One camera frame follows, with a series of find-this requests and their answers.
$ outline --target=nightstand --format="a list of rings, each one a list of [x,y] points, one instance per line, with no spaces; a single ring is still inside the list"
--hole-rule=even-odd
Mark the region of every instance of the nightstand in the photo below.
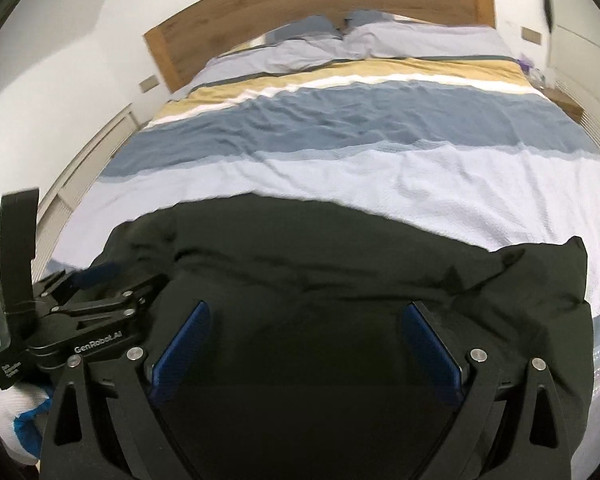
[[[545,97],[556,103],[571,119],[580,124],[584,110],[576,101],[557,88],[542,88],[540,91]]]

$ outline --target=black fabric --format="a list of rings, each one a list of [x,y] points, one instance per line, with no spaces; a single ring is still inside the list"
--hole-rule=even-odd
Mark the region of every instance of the black fabric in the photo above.
[[[489,253],[332,203],[248,194],[122,224],[94,264],[107,260],[126,271],[75,301],[165,272],[161,309],[179,294],[212,309],[208,350],[162,410],[204,479],[408,478],[451,415],[405,356],[409,300],[514,381],[545,359],[572,453],[584,434],[592,322],[579,238]]]

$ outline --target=screw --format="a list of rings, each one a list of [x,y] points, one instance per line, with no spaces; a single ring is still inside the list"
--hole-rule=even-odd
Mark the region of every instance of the screw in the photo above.
[[[82,362],[82,358],[78,354],[74,354],[66,360],[69,368],[75,368]]]
[[[126,358],[130,361],[138,361],[139,358],[144,354],[144,350],[142,350],[139,346],[134,346],[126,351]]]
[[[487,352],[480,348],[474,348],[470,353],[471,359],[478,363],[483,363],[487,360]]]
[[[533,359],[531,359],[531,364],[536,370],[539,371],[542,371],[546,368],[546,363],[539,357],[534,357]]]

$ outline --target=electrical outlet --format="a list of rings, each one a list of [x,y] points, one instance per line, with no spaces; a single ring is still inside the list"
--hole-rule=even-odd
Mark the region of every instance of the electrical outlet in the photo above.
[[[542,45],[542,34],[540,34],[536,30],[532,30],[531,28],[522,27],[520,36],[522,36],[522,39],[525,41],[530,41],[531,43]]]
[[[145,94],[151,90],[151,88],[155,88],[159,84],[158,78],[155,75],[152,75],[140,83],[140,91]]]

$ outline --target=bed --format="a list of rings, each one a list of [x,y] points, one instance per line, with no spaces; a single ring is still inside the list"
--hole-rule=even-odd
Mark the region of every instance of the bed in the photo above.
[[[493,0],[193,4],[145,35],[173,99],[85,195],[51,268],[87,267],[145,213],[248,192],[490,251],[580,236],[595,375],[572,469],[587,478],[600,462],[600,148],[494,26]]]

